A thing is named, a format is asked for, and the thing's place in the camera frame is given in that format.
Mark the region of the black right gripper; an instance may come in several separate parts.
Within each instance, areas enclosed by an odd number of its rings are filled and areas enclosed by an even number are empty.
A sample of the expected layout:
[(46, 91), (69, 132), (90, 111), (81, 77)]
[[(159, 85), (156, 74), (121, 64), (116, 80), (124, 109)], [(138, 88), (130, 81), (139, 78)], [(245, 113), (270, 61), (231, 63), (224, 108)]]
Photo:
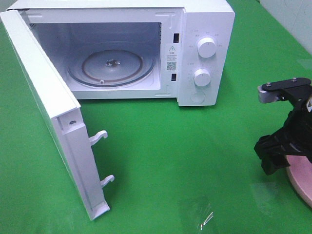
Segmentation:
[(261, 167), (268, 176), (290, 166), (287, 156), (312, 155), (311, 83), (308, 78), (292, 78), (258, 86), (261, 103), (289, 101), (293, 106), (283, 127), (271, 135), (260, 137), (254, 146), (261, 159)]

